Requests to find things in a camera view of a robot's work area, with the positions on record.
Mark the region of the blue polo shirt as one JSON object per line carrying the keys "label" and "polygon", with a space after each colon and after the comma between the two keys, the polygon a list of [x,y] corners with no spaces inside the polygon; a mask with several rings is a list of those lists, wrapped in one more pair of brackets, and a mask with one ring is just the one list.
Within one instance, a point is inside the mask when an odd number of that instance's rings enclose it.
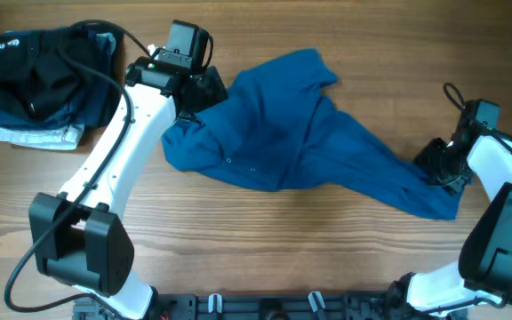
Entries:
{"label": "blue polo shirt", "polygon": [[316,49],[244,70],[226,100],[163,134],[165,159],[179,171],[242,188],[334,183],[421,218],[455,219],[459,196],[430,186],[421,169],[324,95],[337,81]]}

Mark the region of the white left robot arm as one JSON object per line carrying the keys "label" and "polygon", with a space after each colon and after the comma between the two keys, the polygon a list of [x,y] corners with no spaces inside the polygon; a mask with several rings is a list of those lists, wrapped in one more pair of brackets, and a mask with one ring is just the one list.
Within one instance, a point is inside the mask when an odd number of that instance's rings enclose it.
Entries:
{"label": "white left robot arm", "polygon": [[28,209],[39,273],[78,289],[118,319],[152,317],[156,290],[133,272],[123,224],[129,195],[157,142],[177,120],[227,97],[216,68],[192,70],[141,57],[126,71],[122,98],[98,144],[56,196]]}

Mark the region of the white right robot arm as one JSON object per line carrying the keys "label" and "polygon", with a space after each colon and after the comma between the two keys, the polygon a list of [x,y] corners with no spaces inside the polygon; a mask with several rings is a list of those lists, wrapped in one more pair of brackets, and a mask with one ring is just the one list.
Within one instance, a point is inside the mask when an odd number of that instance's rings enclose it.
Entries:
{"label": "white right robot arm", "polygon": [[436,319],[479,305],[512,306],[512,137],[484,131],[469,151],[468,164],[489,197],[488,208],[457,261],[392,283],[386,318]]}

